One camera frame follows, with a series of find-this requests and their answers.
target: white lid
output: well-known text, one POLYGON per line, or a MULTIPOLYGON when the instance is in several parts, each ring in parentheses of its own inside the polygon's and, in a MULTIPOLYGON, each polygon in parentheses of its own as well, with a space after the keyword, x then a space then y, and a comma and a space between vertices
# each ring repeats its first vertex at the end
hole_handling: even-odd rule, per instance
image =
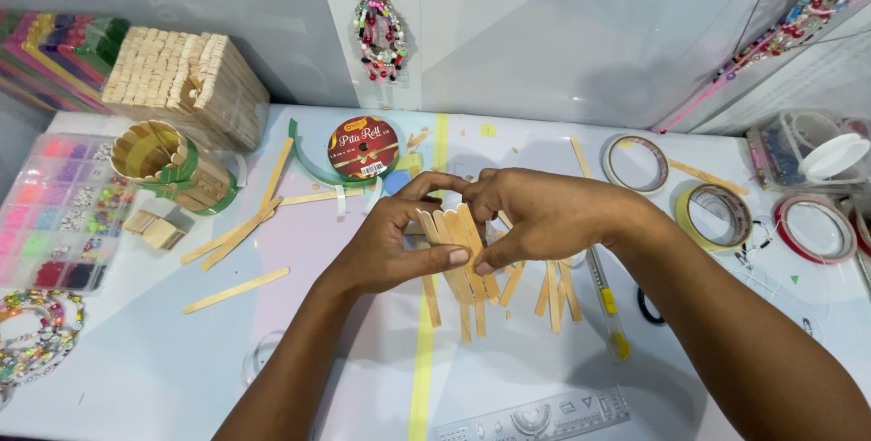
POLYGON ((871 142, 858 133, 834 137, 813 149, 799 168, 809 179, 828 179, 859 162, 871 149, 871 142))

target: plastic container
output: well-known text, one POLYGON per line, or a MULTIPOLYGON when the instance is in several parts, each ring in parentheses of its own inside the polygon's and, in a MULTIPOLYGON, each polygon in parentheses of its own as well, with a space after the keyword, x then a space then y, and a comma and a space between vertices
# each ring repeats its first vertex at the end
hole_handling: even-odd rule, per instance
POLYGON ((134 186, 113 138, 37 138, 0 206, 0 288, 91 291, 112 263, 134 186))
POLYGON ((756 124, 747 143, 764 189, 846 194, 871 182, 864 126, 822 110, 789 110, 756 124))

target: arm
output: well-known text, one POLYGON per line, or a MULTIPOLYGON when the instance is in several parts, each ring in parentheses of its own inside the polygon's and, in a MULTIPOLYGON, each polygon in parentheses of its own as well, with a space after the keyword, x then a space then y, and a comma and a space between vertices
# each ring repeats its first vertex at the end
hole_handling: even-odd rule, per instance
POLYGON ((837 360, 647 199, 591 179, 523 169, 487 169, 479 180, 463 193, 475 219, 504 210, 514 223, 479 256, 479 274, 602 243, 668 320, 742 436, 859 440, 871 433, 871 410, 837 360))
POLYGON ((469 251, 436 246, 407 251, 402 233, 417 210, 435 211, 437 189, 462 191, 468 183, 424 172, 393 198, 384 198, 351 242, 314 282, 267 365, 224 420, 212 441, 308 439, 335 347, 357 299, 423 275, 462 266, 469 251))

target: forearm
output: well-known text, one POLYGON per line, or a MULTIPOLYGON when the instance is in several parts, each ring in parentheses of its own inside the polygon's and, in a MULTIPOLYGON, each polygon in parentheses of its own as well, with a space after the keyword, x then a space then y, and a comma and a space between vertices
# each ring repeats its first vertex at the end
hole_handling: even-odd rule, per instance
POLYGON ((678 337, 714 400, 748 439, 860 439, 871 411, 843 367, 727 273, 664 213, 612 251, 678 337))
POLYGON ((354 298, 315 281, 267 365, 212 441, 308 439, 354 298))

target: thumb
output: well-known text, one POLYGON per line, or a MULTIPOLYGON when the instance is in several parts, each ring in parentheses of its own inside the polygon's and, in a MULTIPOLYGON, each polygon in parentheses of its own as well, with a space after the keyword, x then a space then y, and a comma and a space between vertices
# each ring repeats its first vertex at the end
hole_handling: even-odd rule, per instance
POLYGON ((475 259, 475 272, 479 276, 492 273, 513 262, 526 259, 521 246, 521 233, 517 225, 504 237, 493 242, 475 259))
POLYGON ((411 279, 459 268, 469 262, 471 253, 463 246, 441 245, 402 251, 390 261, 390 275, 411 279))

